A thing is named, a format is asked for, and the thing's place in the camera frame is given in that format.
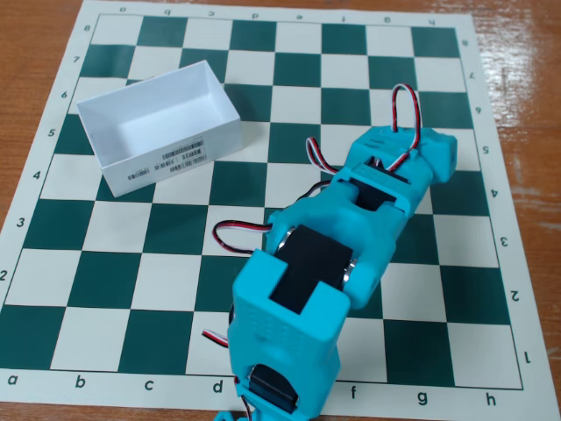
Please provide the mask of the cyan gripper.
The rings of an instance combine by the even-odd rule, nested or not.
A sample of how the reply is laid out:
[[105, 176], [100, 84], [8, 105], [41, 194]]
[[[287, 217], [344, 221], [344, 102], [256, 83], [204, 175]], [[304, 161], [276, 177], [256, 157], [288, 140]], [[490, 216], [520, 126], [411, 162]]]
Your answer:
[[392, 133], [374, 127], [353, 144], [343, 168], [345, 181], [355, 180], [391, 196], [422, 196], [432, 181], [449, 181], [457, 167], [458, 141], [452, 135], [422, 129], [420, 145], [393, 172], [387, 168], [408, 150], [413, 131]]

